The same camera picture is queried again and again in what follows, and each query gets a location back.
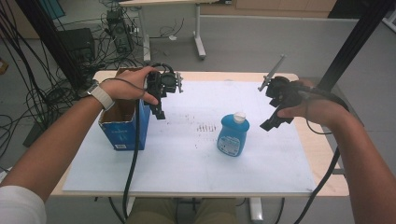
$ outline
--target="khaki pants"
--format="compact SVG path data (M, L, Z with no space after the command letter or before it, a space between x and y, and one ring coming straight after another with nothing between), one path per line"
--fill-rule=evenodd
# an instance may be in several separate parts
M175 224L176 202L169 198L136 198L126 223ZM195 224L237 224L235 199L202 199Z

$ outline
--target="white sleeve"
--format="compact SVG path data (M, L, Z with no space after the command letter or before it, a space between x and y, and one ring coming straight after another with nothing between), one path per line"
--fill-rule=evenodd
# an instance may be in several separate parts
M18 186L0 188L1 223L34 223L47 222L43 200L29 189Z

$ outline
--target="white watch strap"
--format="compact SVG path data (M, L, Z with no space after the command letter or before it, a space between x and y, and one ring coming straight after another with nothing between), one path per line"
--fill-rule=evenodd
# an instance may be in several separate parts
M97 86L93 91L91 91L91 95L95 97L102 105L105 110L108 110L111 106L114 105L113 99L105 92L102 88Z

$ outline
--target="blue bottle on floor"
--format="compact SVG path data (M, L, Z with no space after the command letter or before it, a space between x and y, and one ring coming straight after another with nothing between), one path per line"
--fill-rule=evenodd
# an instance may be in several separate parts
M222 129L218 138L218 149L223 153L237 157L244 149L250 124L243 112L226 115L221 120Z

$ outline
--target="open box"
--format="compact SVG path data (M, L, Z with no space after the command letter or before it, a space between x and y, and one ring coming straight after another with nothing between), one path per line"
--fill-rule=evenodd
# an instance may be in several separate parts
M125 70L136 71L140 68L120 68L117 75ZM149 126L150 109L139 100L139 149L143 150ZM136 100L116 100L115 104L103 111L99 118L99 126L116 150L134 150L136 135Z

